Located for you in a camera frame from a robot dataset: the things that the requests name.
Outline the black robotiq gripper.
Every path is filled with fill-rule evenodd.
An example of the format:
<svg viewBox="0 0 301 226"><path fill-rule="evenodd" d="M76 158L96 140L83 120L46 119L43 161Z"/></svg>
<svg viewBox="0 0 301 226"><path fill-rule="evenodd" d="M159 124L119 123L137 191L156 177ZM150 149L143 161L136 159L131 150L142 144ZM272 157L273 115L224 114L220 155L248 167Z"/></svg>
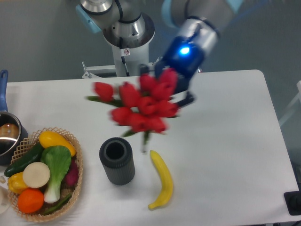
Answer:
<svg viewBox="0 0 301 226"><path fill-rule="evenodd" d="M186 107L195 101L195 96L189 88L190 80L205 58L204 51L194 42L183 36L177 36L156 64L139 64L140 76L148 74L159 78L166 67L177 72L177 84L173 100L178 107Z"/></svg>

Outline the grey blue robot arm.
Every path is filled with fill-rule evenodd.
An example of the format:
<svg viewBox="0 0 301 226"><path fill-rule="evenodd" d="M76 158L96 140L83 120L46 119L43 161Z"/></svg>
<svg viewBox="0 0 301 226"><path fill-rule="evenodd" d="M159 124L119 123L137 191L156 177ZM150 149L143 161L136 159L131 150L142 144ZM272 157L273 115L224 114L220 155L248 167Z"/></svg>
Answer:
<svg viewBox="0 0 301 226"><path fill-rule="evenodd" d="M153 20L132 0L82 0L76 12L92 33L102 32L111 46L114 65L85 67L86 74L115 73L118 77L152 72L158 78L166 68L178 75L175 93L186 92L178 102L194 101L190 80L218 42L223 29L242 5L240 0L166 0L161 14L165 23L178 28L163 56L149 62L149 43L155 34Z"/></svg>

